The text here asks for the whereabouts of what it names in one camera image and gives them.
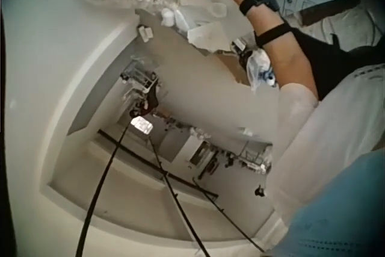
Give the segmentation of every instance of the black rod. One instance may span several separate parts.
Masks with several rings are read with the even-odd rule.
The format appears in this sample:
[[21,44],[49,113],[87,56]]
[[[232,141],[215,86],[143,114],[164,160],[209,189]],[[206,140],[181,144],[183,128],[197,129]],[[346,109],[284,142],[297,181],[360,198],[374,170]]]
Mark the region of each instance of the black rod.
[[192,224],[191,224],[190,221],[188,220],[188,217],[187,217],[187,215],[185,214],[185,211],[183,210],[182,206],[180,205],[180,203],[179,203],[179,201],[178,201],[178,198],[177,198],[177,194],[174,193],[173,187],[171,186],[170,182],[168,181],[167,172],[166,172],[165,170],[163,170],[163,168],[162,168],[162,162],[161,162],[161,160],[159,159],[158,154],[156,153],[155,146],[154,146],[154,144],[152,143],[151,138],[149,138],[149,140],[150,140],[150,144],[151,144],[151,146],[152,146],[152,149],[153,149],[153,151],[154,151],[156,160],[157,160],[157,162],[158,162],[158,164],[159,164],[159,168],[163,171],[164,180],[166,181],[167,186],[168,186],[168,188],[170,189],[171,195],[173,196],[173,198],[174,198],[174,200],[175,200],[175,202],[176,202],[176,205],[177,205],[177,207],[178,207],[180,213],[182,214],[183,219],[185,220],[185,222],[186,222],[188,228],[190,229],[192,235],[194,236],[194,238],[195,238],[196,242],[198,243],[199,247],[201,248],[202,252],[205,254],[206,257],[210,257],[209,252],[207,252],[207,250],[206,250],[205,246],[203,245],[201,239],[199,238],[197,232],[195,232],[195,230],[194,230]]
[[122,142],[123,137],[125,136],[126,131],[127,131],[128,127],[129,127],[129,125],[130,125],[130,122],[127,124],[125,130],[123,131],[122,136],[120,137],[120,140],[117,142],[117,144],[115,146],[115,149],[112,152],[111,157],[109,158],[109,161],[108,161],[108,164],[106,166],[106,169],[104,170],[103,175],[102,175],[102,177],[101,177],[101,179],[99,181],[99,184],[96,187],[96,191],[94,193],[94,196],[92,197],[92,201],[91,201],[90,207],[88,208],[87,215],[86,215],[86,217],[84,219],[84,224],[83,224],[82,232],[80,234],[78,248],[76,249],[75,257],[81,257],[83,255],[85,238],[87,237],[88,228],[90,227],[91,218],[92,218],[92,215],[93,215],[95,207],[96,207],[97,198],[99,198],[99,195],[100,195],[100,192],[102,191],[102,187],[103,187],[104,181],[106,179],[108,170],[111,167],[112,161],[114,160],[116,152],[119,149],[119,144]]
[[[100,129],[100,130],[98,131],[98,133],[99,133],[102,137],[104,137],[105,139],[107,139],[107,140],[109,140],[110,142],[114,143],[115,145],[118,144],[118,141],[115,140],[115,138],[113,138],[113,137],[110,136],[109,134],[107,134],[105,131],[103,131],[103,130]],[[159,173],[161,173],[161,174],[164,174],[164,172],[167,173],[167,171],[164,171],[164,170],[160,169],[158,166],[154,165],[154,164],[151,163],[150,161],[148,161],[148,160],[142,158],[141,156],[137,155],[136,153],[134,153],[133,151],[131,151],[130,149],[128,149],[128,148],[127,148],[126,146],[124,146],[123,144],[119,144],[119,148],[120,148],[122,151],[124,151],[124,152],[128,153],[129,155],[133,156],[134,158],[136,158],[139,162],[141,162],[141,163],[147,165],[148,167],[151,167],[151,168],[154,169],[155,171],[157,171],[157,172],[159,172]],[[205,190],[205,189],[202,189],[202,188],[200,188],[200,187],[197,187],[197,186],[195,186],[194,184],[192,184],[192,183],[190,183],[190,182],[187,182],[186,180],[183,180],[182,178],[180,178],[180,177],[178,177],[178,176],[175,176],[175,175],[173,175],[173,174],[171,174],[171,173],[168,173],[168,177],[169,177],[170,179],[173,179],[173,180],[175,180],[175,181],[178,181],[178,182],[180,182],[180,183],[182,183],[182,184],[184,184],[184,185],[186,185],[186,186],[188,186],[188,187],[190,187],[190,188],[192,188],[192,189],[194,189],[194,190],[201,191],[201,192],[205,192],[206,194],[212,196],[214,199],[217,199],[217,198],[218,198],[218,194],[215,194],[215,193],[210,192],[210,191],[208,191],[208,190]]]
[[[193,178],[192,181],[195,183],[195,185],[197,187],[199,187],[198,183],[195,181],[195,178]],[[242,229],[240,227],[238,227],[237,224],[234,223],[233,220],[230,219],[230,217],[224,212],[224,209],[221,209],[205,192],[202,192],[202,193],[211,202],[211,204],[213,204],[216,207],[216,209],[227,219],[227,221],[229,221],[239,231],[239,233],[241,233],[246,239],[248,239],[249,242],[255,246],[255,248],[257,248],[262,253],[265,253],[264,249],[262,249],[260,246],[258,246],[249,236],[246,235],[245,232],[242,231]]]

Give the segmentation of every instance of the white sleeve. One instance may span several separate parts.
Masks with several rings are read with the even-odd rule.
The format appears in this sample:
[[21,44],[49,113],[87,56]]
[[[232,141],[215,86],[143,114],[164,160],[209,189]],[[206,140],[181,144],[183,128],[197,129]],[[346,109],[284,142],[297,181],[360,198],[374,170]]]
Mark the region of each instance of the white sleeve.
[[314,94],[301,84],[286,84],[281,88],[273,163],[280,159],[317,105],[318,100]]

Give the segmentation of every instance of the window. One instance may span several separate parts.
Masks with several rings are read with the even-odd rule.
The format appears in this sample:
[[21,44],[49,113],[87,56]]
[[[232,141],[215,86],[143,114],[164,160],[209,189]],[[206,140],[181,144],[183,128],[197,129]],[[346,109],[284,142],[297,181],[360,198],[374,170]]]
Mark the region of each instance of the window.
[[150,123],[148,120],[146,120],[143,117],[136,117],[136,118],[132,119],[131,125],[133,125],[139,131],[143,132],[146,135],[148,135],[153,128],[152,123]]

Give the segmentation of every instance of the blue fabric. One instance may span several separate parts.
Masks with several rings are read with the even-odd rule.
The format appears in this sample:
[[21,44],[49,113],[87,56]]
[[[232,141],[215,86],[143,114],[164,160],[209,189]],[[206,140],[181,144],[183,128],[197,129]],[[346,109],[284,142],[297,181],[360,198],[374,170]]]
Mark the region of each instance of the blue fabric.
[[332,180],[316,200],[299,210],[287,235],[268,255],[380,256],[384,236],[382,150],[361,156]]

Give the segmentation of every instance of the black watch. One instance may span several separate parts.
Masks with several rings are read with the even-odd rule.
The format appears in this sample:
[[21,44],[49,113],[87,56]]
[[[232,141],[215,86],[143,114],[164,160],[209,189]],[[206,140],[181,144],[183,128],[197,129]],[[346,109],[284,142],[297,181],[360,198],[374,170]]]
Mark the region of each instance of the black watch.
[[277,0],[243,0],[239,6],[239,10],[243,13],[243,15],[246,15],[251,7],[260,6],[261,4],[265,4],[274,12],[279,11],[279,4]]

